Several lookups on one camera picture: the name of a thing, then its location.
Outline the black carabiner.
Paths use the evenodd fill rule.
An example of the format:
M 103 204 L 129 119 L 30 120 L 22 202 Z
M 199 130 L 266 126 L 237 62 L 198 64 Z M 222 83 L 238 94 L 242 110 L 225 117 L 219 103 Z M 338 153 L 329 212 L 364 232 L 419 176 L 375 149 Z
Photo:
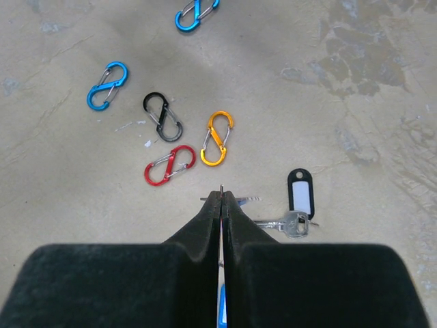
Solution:
M 160 98 L 163 102 L 159 118 L 157 118 L 154 115 L 152 110 L 147 105 L 149 103 L 149 101 L 151 101 L 151 99 L 153 99 L 153 98 Z M 172 110 L 170 110 L 169 102 L 167 101 L 167 99 L 165 98 L 165 96 L 163 94 L 161 94 L 160 92 L 151 92 L 148 95 L 146 95 L 145 98 L 143 99 L 143 109 L 151 117 L 151 119 L 156 123 L 156 132 L 157 132 L 158 136 L 163 141 L 170 143 L 170 142 L 176 142 L 179 138 L 181 138 L 182 133 L 183 133 L 182 123 L 181 123 L 181 121 L 179 121 L 177 119 L 177 117 L 172 112 Z M 164 125 L 165 125 L 165 120 L 167 119 L 167 117 L 171 118 L 172 122 L 176 125 L 176 127 L 178 129 L 176 135 L 174 135 L 173 137 L 167 136 L 164 132 Z

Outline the teal carabiner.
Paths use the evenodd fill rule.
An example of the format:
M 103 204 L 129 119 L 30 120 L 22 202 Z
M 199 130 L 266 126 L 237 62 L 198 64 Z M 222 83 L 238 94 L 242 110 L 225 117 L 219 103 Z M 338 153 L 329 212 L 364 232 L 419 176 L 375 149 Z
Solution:
M 123 75 L 121 78 L 116 79 L 114 81 L 107 82 L 109 75 L 115 70 L 120 68 L 123 71 Z M 99 82 L 94 85 L 87 94 L 87 105 L 94 111 L 104 111 L 106 110 L 113 99 L 115 98 L 116 93 L 119 91 L 121 87 L 127 82 L 129 76 L 128 67 L 126 64 L 120 61 L 112 61 L 107 64 Z M 107 91 L 108 94 L 106 98 L 103 100 L 101 105 L 94 104 L 94 96 L 98 93 Z

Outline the key with black tag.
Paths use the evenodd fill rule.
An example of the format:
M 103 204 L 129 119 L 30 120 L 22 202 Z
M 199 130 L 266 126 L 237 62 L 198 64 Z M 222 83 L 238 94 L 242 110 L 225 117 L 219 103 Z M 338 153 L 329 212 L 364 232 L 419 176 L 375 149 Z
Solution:
M 303 168 L 292 170 L 287 176 L 289 211 L 280 219 L 254 223 L 260 228 L 283 232 L 288 238 L 306 237 L 315 214 L 313 179 L 309 171 Z

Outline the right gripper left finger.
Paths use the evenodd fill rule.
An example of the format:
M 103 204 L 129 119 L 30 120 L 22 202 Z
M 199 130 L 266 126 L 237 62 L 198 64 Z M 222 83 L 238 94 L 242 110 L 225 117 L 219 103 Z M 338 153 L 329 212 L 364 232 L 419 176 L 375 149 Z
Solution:
M 2 327 L 214 327 L 221 195 L 159 244 L 51 244 L 24 262 Z

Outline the blue carabiner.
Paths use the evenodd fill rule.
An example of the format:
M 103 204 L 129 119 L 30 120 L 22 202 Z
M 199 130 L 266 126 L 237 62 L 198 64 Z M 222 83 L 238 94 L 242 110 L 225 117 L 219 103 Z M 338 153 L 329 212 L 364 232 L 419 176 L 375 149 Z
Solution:
M 201 0 L 191 1 L 182 10 L 176 13 L 174 20 L 175 26 L 179 31 L 184 33 L 190 33 L 194 31 L 201 24 L 202 19 L 218 8 L 220 2 L 220 0 L 215 0 L 208 8 L 202 11 Z M 182 20 L 189 12 L 193 12 L 193 21 L 190 25 L 186 26 L 182 24 Z

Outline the key with blue tag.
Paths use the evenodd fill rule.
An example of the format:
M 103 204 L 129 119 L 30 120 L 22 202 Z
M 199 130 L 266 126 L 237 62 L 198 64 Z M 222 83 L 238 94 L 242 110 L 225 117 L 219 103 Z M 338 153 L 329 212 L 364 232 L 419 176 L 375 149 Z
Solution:
M 259 196 L 242 196 L 237 197 L 236 201 L 239 206 L 245 205 L 248 202 L 261 201 Z M 220 241 L 218 260 L 218 316 L 217 327 L 227 327 L 227 306 L 226 306 L 226 289 L 225 289 L 225 264 L 223 255 L 223 242 Z

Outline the red carabiner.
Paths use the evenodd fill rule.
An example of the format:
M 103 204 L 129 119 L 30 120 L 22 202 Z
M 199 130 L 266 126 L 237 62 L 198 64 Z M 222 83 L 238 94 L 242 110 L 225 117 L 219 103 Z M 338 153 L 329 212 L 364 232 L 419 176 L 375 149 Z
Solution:
M 173 170 L 173 164 L 175 163 L 175 160 L 176 160 L 178 153 L 183 152 L 183 151 L 186 151 L 186 152 L 191 154 L 191 161 L 189 163 L 183 163 L 181 168 L 179 168 L 177 170 Z M 150 176 L 150 172 L 151 172 L 152 168 L 155 168 L 156 166 L 158 166 L 162 163 L 167 164 L 163 178 L 160 181 L 155 181 Z M 177 146 L 174 149 L 172 149 L 165 156 L 162 156 L 159 159 L 149 163 L 145 167 L 143 175 L 144 175 L 145 181 L 149 185 L 152 185 L 153 187 L 159 187 L 159 186 L 169 182 L 171 177 L 173 177 L 174 175 L 179 174 L 185 170 L 192 168 L 195 165 L 195 163 L 196 163 L 196 154 L 195 154 L 194 149 L 190 146 L 187 146 L 187 145 L 180 145 L 180 146 Z

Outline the orange carabiner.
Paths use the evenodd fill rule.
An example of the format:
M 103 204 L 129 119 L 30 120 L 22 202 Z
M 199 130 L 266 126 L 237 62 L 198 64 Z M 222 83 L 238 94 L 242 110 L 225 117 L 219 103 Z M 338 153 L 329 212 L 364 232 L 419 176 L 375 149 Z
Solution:
M 220 135 L 217 133 L 217 131 L 214 127 L 214 120 L 219 116 L 223 116 L 223 117 L 227 118 L 227 122 L 228 122 L 227 133 L 226 133 L 226 136 L 224 139 L 221 139 Z M 225 145 L 226 145 L 227 140 L 229 138 L 230 131 L 234 128 L 234 119 L 226 111 L 217 111 L 210 116 L 210 119 L 208 120 L 207 128 L 208 129 L 207 129 L 206 137 L 203 141 L 202 149 L 200 150 L 200 157 L 201 157 L 201 160 L 204 164 L 206 164 L 207 166 L 210 166 L 210 167 L 215 167 L 217 165 L 220 165 L 226 157 L 227 148 Z M 211 162 L 211 161 L 207 160 L 207 158 L 206 158 L 206 150 L 208 148 L 208 142 L 210 139 L 214 140 L 215 144 L 217 145 L 217 147 L 219 148 L 219 150 L 221 152 L 221 156 L 220 156 L 219 160 L 217 160 L 215 162 Z

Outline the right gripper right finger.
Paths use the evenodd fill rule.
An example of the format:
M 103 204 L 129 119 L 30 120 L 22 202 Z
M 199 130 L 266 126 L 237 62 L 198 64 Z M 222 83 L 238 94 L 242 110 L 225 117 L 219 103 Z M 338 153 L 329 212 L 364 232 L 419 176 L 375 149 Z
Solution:
M 404 261 L 390 247 L 279 243 L 222 195 L 229 327 L 428 327 Z

